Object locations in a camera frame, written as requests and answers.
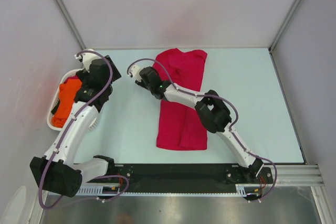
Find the crimson red t-shirt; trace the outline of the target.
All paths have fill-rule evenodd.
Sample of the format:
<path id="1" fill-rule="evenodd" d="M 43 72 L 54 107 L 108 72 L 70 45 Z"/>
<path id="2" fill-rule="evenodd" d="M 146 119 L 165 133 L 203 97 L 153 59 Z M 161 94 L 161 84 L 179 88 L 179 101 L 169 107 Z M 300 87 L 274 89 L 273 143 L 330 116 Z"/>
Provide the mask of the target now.
<path id="1" fill-rule="evenodd" d="M 199 91 L 206 58 L 203 50 L 169 49 L 157 55 L 158 63 L 153 68 L 162 80 L 171 78 L 182 87 Z M 195 110 L 162 100 L 156 146 L 173 151 L 203 151 L 207 149 L 207 130 Z"/>

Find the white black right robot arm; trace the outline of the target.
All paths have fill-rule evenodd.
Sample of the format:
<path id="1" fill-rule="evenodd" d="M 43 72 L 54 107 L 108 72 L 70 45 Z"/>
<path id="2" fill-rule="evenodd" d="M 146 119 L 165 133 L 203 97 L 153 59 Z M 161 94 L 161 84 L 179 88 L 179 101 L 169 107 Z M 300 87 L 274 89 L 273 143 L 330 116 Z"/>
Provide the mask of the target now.
<path id="1" fill-rule="evenodd" d="M 129 76 L 135 83 L 151 92 L 159 99 L 184 105 L 196 111 L 202 126 L 210 133 L 218 135 L 236 156 L 242 168 L 243 179 L 254 183 L 261 177 L 263 160 L 253 154 L 234 129 L 228 101 L 218 96 L 214 90 L 206 93 L 182 87 L 171 80 L 163 81 L 153 67 L 141 68 L 134 65 Z"/>

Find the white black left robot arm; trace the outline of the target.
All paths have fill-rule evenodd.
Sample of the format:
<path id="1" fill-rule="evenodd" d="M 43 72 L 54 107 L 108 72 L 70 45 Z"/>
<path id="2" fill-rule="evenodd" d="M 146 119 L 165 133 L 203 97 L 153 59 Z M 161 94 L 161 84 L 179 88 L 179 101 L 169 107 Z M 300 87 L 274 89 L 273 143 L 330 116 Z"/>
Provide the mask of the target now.
<path id="1" fill-rule="evenodd" d="M 48 191 L 73 197 L 83 183 L 100 177 L 105 182 L 115 178 L 116 169 L 111 158 L 101 155 L 76 164 L 75 155 L 84 136 L 93 126 L 103 105 L 112 93 L 112 83 L 121 78 L 109 56 L 85 50 L 76 55 L 84 68 L 76 75 L 82 82 L 70 114 L 53 142 L 42 157 L 33 157 L 30 170 L 39 191 Z"/>

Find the dark red shirt in basket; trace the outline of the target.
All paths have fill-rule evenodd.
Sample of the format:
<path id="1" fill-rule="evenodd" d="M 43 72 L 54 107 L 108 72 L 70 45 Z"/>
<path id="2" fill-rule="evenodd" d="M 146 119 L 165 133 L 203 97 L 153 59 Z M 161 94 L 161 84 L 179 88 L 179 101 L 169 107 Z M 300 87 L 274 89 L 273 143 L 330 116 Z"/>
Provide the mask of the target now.
<path id="1" fill-rule="evenodd" d="M 68 81 L 70 80 L 79 80 L 79 82 L 81 82 L 81 80 L 78 78 L 78 76 L 75 74 L 73 76 L 68 76 L 65 81 L 63 82 L 63 84 L 66 84 Z"/>

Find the orange t-shirt in basket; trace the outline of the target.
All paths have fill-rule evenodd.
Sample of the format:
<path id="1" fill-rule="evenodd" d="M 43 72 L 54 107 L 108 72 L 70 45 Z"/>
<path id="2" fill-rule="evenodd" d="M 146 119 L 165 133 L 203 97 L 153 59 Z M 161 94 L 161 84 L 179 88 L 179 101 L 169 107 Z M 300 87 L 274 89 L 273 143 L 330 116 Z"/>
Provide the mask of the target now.
<path id="1" fill-rule="evenodd" d="M 60 106 L 56 114 L 52 117 L 51 122 L 53 126 L 62 128 L 71 112 L 74 98 L 77 91 L 81 88 L 82 82 L 79 80 L 70 80 L 66 84 L 59 86 L 58 98 Z"/>

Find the white plastic laundry basket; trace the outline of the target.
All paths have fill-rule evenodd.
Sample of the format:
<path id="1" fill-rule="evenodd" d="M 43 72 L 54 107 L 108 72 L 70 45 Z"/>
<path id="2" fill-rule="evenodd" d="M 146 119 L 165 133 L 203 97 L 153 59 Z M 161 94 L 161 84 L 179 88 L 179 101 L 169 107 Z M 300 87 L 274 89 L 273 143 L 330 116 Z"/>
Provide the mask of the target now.
<path id="1" fill-rule="evenodd" d="M 76 76 L 80 69 L 67 72 L 61 79 L 56 93 L 50 105 L 50 112 L 47 115 L 48 126 L 55 131 L 61 131 L 64 126 L 72 105 L 76 92 L 80 89 L 82 82 Z"/>

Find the black garment in basket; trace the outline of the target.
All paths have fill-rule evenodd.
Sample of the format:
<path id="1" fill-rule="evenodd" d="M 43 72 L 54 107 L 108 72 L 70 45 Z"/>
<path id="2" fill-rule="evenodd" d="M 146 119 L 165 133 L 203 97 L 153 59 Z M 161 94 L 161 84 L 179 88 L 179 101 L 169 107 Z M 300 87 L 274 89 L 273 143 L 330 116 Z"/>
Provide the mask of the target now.
<path id="1" fill-rule="evenodd" d="M 55 115 L 55 114 L 56 114 L 56 112 L 57 112 L 59 106 L 60 106 L 60 100 L 57 101 L 56 105 L 55 105 L 55 106 L 53 107 L 53 109 L 51 110 L 51 114 L 52 114 L 52 115 Z"/>

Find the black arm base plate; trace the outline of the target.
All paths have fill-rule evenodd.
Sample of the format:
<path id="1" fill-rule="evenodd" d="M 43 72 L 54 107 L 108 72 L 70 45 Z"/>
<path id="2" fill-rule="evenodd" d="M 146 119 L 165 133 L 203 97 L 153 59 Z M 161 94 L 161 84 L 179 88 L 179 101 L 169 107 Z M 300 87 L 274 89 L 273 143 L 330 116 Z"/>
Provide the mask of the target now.
<path id="1" fill-rule="evenodd" d="M 237 184 L 257 187 L 274 182 L 269 167 L 254 176 L 237 164 L 114 164 L 108 174 L 125 176 L 128 193 L 233 193 Z"/>

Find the aluminium corner post left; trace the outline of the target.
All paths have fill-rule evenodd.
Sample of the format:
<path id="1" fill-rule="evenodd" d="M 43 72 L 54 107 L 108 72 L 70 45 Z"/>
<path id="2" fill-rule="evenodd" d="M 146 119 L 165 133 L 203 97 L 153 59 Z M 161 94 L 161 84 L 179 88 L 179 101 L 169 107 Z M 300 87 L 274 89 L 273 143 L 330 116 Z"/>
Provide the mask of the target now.
<path id="1" fill-rule="evenodd" d="M 80 49 L 86 49 L 86 45 L 84 43 L 84 40 L 82 39 L 79 30 L 67 8 L 63 0 L 53 0 L 56 7 L 58 8 L 62 18 L 65 21 L 65 24 L 70 30 L 70 33 L 72 34 L 73 38 L 75 39 L 77 45 Z"/>

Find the aluminium corner post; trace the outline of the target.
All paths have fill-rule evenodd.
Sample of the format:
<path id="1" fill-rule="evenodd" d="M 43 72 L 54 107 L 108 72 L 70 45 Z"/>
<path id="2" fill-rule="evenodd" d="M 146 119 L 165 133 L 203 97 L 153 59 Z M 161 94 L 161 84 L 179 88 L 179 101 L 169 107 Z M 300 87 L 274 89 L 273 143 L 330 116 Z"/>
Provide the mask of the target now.
<path id="1" fill-rule="evenodd" d="M 284 20 L 282 21 L 278 31 L 275 34 L 274 39 L 272 40 L 268 51 L 270 54 L 273 54 L 274 50 L 276 49 L 278 43 L 280 42 L 281 38 L 283 37 L 287 27 L 289 26 L 291 20 L 293 19 L 295 13 L 297 12 L 298 8 L 300 7 L 303 0 L 293 0 L 289 10 L 287 11 Z"/>
<path id="2" fill-rule="evenodd" d="M 86 45 L 84 43 L 84 40 L 82 39 L 79 30 L 67 8 L 63 0 L 53 0 L 56 7 L 58 8 L 62 18 L 65 21 L 65 24 L 70 30 L 70 33 L 72 34 L 73 38 L 75 39 L 77 45 L 80 49 L 86 49 Z"/>

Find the aluminium frame rail front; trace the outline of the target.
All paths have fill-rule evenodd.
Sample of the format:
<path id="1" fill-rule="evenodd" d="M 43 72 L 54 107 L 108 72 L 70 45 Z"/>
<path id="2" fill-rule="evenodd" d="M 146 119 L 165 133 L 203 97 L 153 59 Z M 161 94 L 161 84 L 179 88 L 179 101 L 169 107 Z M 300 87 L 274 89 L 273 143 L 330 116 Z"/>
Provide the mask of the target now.
<path id="1" fill-rule="evenodd" d="M 316 165 L 277 165 L 273 168 L 271 165 L 265 165 L 271 169 L 274 182 L 280 185 L 318 185 L 322 184 L 320 171 Z"/>

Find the aluminium corner post right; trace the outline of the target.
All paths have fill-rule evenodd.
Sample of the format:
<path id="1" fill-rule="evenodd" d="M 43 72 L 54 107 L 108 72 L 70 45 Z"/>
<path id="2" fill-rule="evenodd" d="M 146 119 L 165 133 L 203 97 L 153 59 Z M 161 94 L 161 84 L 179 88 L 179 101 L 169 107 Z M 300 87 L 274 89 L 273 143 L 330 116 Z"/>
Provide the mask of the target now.
<path id="1" fill-rule="evenodd" d="M 278 43 L 280 42 L 281 38 L 283 37 L 287 27 L 289 26 L 291 20 L 293 19 L 295 13 L 297 12 L 298 8 L 300 7 L 303 0 L 293 0 L 289 10 L 287 11 L 284 20 L 282 21 L 278 31 L 275 34 L 274 39 L 272 40 L 268 51 L 270 54 L 273 54 L 274 50 L 276 49 Z"/>

